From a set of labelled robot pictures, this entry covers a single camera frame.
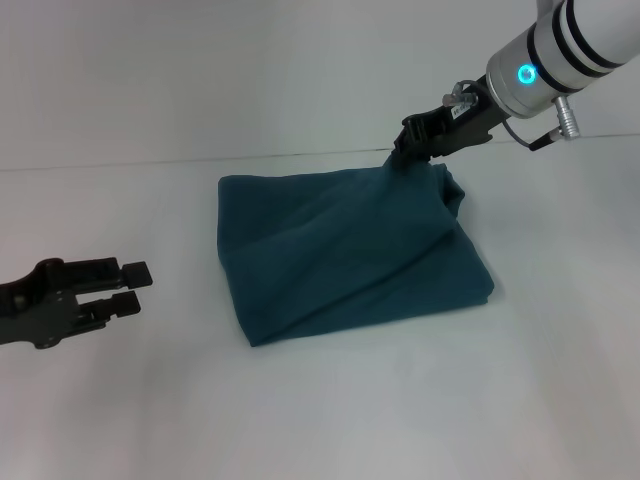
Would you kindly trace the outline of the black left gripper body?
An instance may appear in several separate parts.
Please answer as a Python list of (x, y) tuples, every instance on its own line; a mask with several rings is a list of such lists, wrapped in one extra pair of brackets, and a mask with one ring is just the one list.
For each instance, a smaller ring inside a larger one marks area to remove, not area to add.
[(84, 261), (40, 261), (24, 277), (1, 285), (1, 343), (47, 349), (86, 331), (77, 301)]

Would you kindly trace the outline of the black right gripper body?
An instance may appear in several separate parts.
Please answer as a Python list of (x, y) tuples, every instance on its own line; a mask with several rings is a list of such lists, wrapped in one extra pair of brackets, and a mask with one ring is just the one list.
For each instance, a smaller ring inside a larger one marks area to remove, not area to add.
[(509, 118), (493, 100), (485, 75), (462, 83), (468, 85), (464, 93), (474, 93), (477, 102), (460, 116), (454, 117), (453, 108), (445, 106), (408, 116), (427, 118), (431, 160), (489, 142), (493, 138), (490, 131)]

